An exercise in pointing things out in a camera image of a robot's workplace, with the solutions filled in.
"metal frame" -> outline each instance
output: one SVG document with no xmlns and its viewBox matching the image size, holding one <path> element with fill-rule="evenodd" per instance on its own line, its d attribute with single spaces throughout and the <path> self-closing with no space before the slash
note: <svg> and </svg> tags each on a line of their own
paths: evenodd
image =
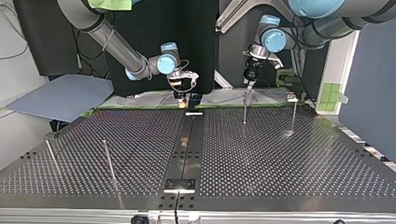
<svg viewBox="0 0 396 224">
<path fill-rule="evenodd" d="M 157 223 L 175 223 L 173 212 L 134 210 L 0 209 L 0 223 L 130 223 L 136 215 L 149 216 Z M 215 213 L 178 212 L 181 223 L 393 223 L 396 215 L 362 213 Z"/>
<path fill-rule="evenodd" d="M 279 11 L 288 21 L 292 21 L 294 14 L 287 4 L 281 0 L 233 0 L 224 10 L 217 21 L 217 31 L 225 34 L 247 12 L 259 5 L 269 5 Z"/>
<path fill-rule="evenodd" d="M 220 73 L 218 70 L 215 70 L 215 81 L 224 89 L 224 90 L 232 90 L 233 85 L 230 84 Z"/>
</svg>

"green tape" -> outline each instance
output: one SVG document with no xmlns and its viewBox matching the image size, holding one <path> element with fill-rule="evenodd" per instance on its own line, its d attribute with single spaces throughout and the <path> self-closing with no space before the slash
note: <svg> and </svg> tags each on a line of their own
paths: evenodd
<svg viewBox="0 0 396 224">
<path fill-rule="evenodd" d="M 89 0 L 90 7 L 107 10 L 132 10 L 132 0 Z"/>
<path fill-rule="evenodd" d="M 341 96 L 341 84 L 324 83 L 320 95 L 318 111 L 334 112 Z"/>
</svg>

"wire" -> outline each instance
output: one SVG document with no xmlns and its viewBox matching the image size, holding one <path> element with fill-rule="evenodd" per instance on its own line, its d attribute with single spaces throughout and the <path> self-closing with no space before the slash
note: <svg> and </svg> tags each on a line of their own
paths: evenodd
<svg viewBox="0 0 396 224">
<path fill-rule="evenodd" d="M 103 47 L 102 47 L 102 52 L 105 52 L 105 51 L 106 51 L 106 47 L 107 47 L 107 45 L 108 45 L 108 42 L 110 42 L 111 37 L 113 37 L 114 33 L 115 33 L 115 30 L 114 30 L 114 29 L 111 30 L 110 36 L 107 38 L 106 43 L 105 43 L 105 44 L 103 45 Z"/>
<path fill-rule="evenodd" d="M 189 66 L 190 61 L 187 59 L 183 59 L 183 60 L 180 60 L 180 64 L 181 63 L 186 63 L 186 64 L 184 64 L 184 66 L 180 67 L 180 70 L 184 70 L 187 66 Z"/>
<path fill-rule="evenodd" d="M 8 4 L 5 3 L 5 2 L 0 2 L 0 7 L 6 7 L 6 8 L 8 8 L 8 10 L 10 10 L 10 11 L 15 15 L 15 17 L 18 18 L 18 13 L 17 13 L 17 11 L 16 11 L 12 6 L 8 5 Z M 19 35 L 22 39 L 25 39 L 24 36 L 23 36 L 23 34 L 17 29 L 17 27 L 14 25 L 14 23 L 12 23 L 12 22 L 9 20 L 8 16 L 7 16 L 5 13 L 3 13 L 3 15 L 6 17 L 6 19 L 7 19 L 8 22 L 11 24 L 11 26 L 14 28 L 14 30 L 18 33 L 18 35 Z"/>
<path fill-rule="evenodd" d="M 167 78 L 166 80 L 168 80 L 169 86 L 171 86 L 172 90 L 174 90 L 174 91 L 176 91 L 176 92 L 178 92 L 178 93 L 187 93 L 187 92 L 189 92 L 189 91 L 192 91 L 192 90 L 196 87 L 196 84 L 195 84 L 195 85 L 191 85 L 191 88 L 189 88 L 189 89 L 186 90 L 186 91 L 180 91 L 180 90 L 176 89 L 174 86 L 172 86 L 172 83 L 171 83 L 171 81 L 169 80 L 169 78 Z"/>
<path fill-rule="evenodd" d="M 299 32 L 299 30 L 298 30 L 298 28 L 295 26 L 295 19 L 296 19 L 296 16 L 294 15 L 293 16 L 293 20 L 291 21 L 291 27 L 290 27 L 290 29 L 291 29 L 291 32 L 293 33 L 293 36 L 294 36 L 294 41 L 295 41 L 295 43 L 296 43 L 296 45 L 293 47 L 293 59 L 294 59 L 294 61 L 295 61 L 295 64 L 296 64 L 296 72 L 297 72 L 297 76 L 298 76 L 298 78 L 300 79 L 300 82 L 301 82 L 301 84 L 302 84 L 302 86 L 303 86 L 303 88 L 304 88 L 304 91 L 306 92 L 306 94 L 308 95 L 308 97 L 309 97 L 309 99 L 312 101 L 312 103 L 314 104 L 314 106 L 315 107 L 317 107 L 317 104 L 314 102 L 314 98 L 312 97 L 312 95 L 309 93 L 309 91 L 308 91 L 308 89 L 306 88 L 306 86 L 305 86 L 305 84 L 304 84 L 304 82 L 303 82 L 303 76 L 301 75 L 301 72 L 300 72 L 300 69 L 299 69 L 299 66 L 297 65 L 297 57 L 296 57 L 296 54 L 295 54 L 295 47 L 298 47 L 298 50 L 301 50 L 302 48 L 301 48 L 301 46 L 300 46 L 300 44 L 302 43 L 302 42 L 300 42 L 300 37 L 299 37 L 299 35 L 300 35 L 300 32 Z"/>
<path fill-rule="evenodd" d="M 338 219 L 334 222 L 334 224 L 346 224 L 343 219 Z"/>
<path fill-rule="evenodd" d="M 177 199 L 176 199 L 176 204 L 175 204 L 175 224 L 178 224 L 178 215 L 177 215 L 177 206 L 178 206 L 178 196 L 180 195 L 180 193 L 177 194 Z"/>
<path fill-rule="evenodd" d="M 306 86 L 305 86 L 305 84 L 304 84 L 304 82 L 303 82 L 303 77 L 301 76 L 300 70 L 299 70 L 299 68 L 298 68 L 298 65 L 297 65 L 297 58 L 296 58 L 296 54 L 295 54 L 294 51 L 293 51 L 293 58 L 294 58 L 294 61 L 295 61 L 295 63 L 296 63 L 296 72 L 297 72 L 298 78 L 299 78 L 300 81 L 301 81 L 301 85 L 303 86 L 304 91 L 306 92 L 306 94 L 308 95 L 309 99 L 312 101 L 312 103 L 314 104 L 314 106 L 317 107 L 317 104 L 314 102 L 314 98 L 313 98 L 312 95 L 309 93 L 308 89 L 306 88 Z"/>
<path fill-rule="evenodd" d="M 6 3 L 4 3 L 4 2 L 0 2 L 0 6 L 3 6 L 3 7 L 8 8 L 16 17 L 18 17 L 18 14 L 17 14 L 17 12 L 15 11 L 15 9 L 14 9 L 13 7 L 9 6 L 8 4 L 6 4 Z M 6 14 L 3 13 L 3 15 L 6 17 L 6 19 L 7 19 L 8 22 L 9 22 L 9 24 L 14 28 L 15 32 L 17 32 L 17 34 L 18 34 L 23 40 L 25 40 L 25 38 L 23 37 L 23 35 L 18 31 L 17 27 L 15 27 L 14 24 L 9 20 L 9 18 L 6 16 Z M 17 53 L 17 54 L 12 55 L 12 56 L 7 56 L 7 57 L 4 57 L 4 58 L 0 58 L 0 60 L 7 60 L 7 59 L 13 59 L 13 58 L 19 57 L 19 56 L 21 56 L 22 54 L 24 54 L 28 49 L 29 49 L 29 44 L 26 42 L 26 46 L 25 46 L 25 48 L 23 49 L 22 52 Z"/>
<path fill-rule="evenodd" d="M 76 49 L 77 49 L 77 52 L 78 52 L 79 54 L 81 54 L 84 58 L 89 59 L 89 60 L 96 60 L 96 59 L 98 59 L 100 56 L 102 56 L 102 55 L 105 53 L 104 51 L 101 51 L 99 54 L 97 54 L 96 56 L 93 56 L 93 57 L 90 57 L 90 56 L 86 55 L 86 54 L 85 54 L 84 52 L 82 52 L 82 50 L 79 48 L 78 40 L 79 40 L 80 35 L 81 35 L 81 31 L 78 30 L 78 31 L 77 31 L 77 35 L 75 34 Z"/>
<path fill-rule="evenodd" d="M 22 54 L 24 54 L 28 49 L 29 49 L 29 44 L 26 44 L 24 50 L 21 53 L 18 53 L 18 54 L 12 55 L 12 56 L 8 56 L 8 57 L 4 57 L 4 58 L 0 58 L 0 60 L 6 60 L 6 59 L 12 59 L 12 58 L 19 57 Z"/>
<path fill-rule="evenodd" d="M 104 52 L 102 51 L 102 52 L 100 52 L 98 55 L 96 55 L 95 57 L 88 57 L 87 55 L 85 55 L 80 49 L 79 49 L 79 46 L 78 46 L 78 38 L 79 38 L 79 35 L 81 34 L 81 31 L 80 30 L 78 30 L 78 32 L 77 32 L 77 35 L 76 35 L 76 33 L 75 33 L 75 28 L 72 26 L 72 29 L 73 29 L 73 37 L 74 37 L 74 39 L 75 39 L 75 44 L 76 44 L 76 51 L 77 51 L 77 53 L 78 53 L 78 55 L 82 55 L 84 58 L 86 58 L 86 59 L 88 59 L 88 60 L 95 60 L 95 59 L 97 59 L 97 58 L 99 58 Z M 83 59 L 82 57 L 79 57 L 79 59 L 83 62 L 83 63 L 85 63 L 85 64 L 87 64 L 89 67 L 90 67 L 90 69 L 91 69 L 91 72 L 90 72 L 90 76 L 92 76 L 93 75 L 93 73 L 96 73 L 99 77 L 101 77 L 101 78 L 106 78 L 106 76 L 108 76 L 109 75 L 109 71 L 106 73 L 106 75 L 104 75 L 104 76 L 102 76 L 102 74 L 100 74 L 98 71 L 96 71 L 96 69 L 94 69 L 93 68 L 93 66 L 90 64 L 90 63 L 88 63 L 85 59 Z M 81 74 L 81 72 L 82 72 L 82 70 L 83 70 L 83 68 L 80 68 L 79 69 L 79 71 L 77 72 L 77 74 Z"/>
</svg>

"metal plate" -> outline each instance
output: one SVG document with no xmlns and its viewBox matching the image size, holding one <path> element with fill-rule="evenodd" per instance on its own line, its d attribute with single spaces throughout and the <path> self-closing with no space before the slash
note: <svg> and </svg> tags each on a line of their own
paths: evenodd
<svg viewBox="0 0 396 224">
<path fill-rule="evenodd" d="M 396 213 L 396 174 L 300 108 L 205 112 L 195 210 Z"/>
<path fill-rule="evenodd" d="M 51 142 L 58 160 L 43 145 L 1 171 L 0 207 L 396 213 L 396 174 L 329 121 L 243 111 L 97 112 Z M 178 176 L 194 194 L 163 194 Z"/>
<path fill-rule="evenodd" d="M 51 142 L 56 161 L 43 148 L 8 168 L 0 206 L 158 209 L 182 120 L 178 110 L 99 111 Z"/>
</svg>

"gray panel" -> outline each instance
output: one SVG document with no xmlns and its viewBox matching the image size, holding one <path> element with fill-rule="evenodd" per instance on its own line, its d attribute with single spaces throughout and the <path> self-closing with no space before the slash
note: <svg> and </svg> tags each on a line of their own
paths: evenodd
<svg viewBox="0 0 396 224">
<path fill-rule="evenodd" d="M 46 119 L 73 122 L 111 93 L 109 80 L 81 75 L 65 75 L 27 93 L 7 107 Z"/>
<path fill-rule="evenodd" d="M 394 98 L 396 21 L 368 25 L 361 36 L 346 86 L 340 121 L 396 161 Z"/>
<path fill-rule="evenodd" d="M 300 108 L 206 110 L 205 211 L 396 212 L 396 174 L 326 119 Z"/>
<path fill-rule="evenodd" d="M 33 151 L 3 171 L 0 206 L 157 209 L 182 120 L 178 110 L 97 112 L 52 142 L 56 161 Z"/>
</svg>

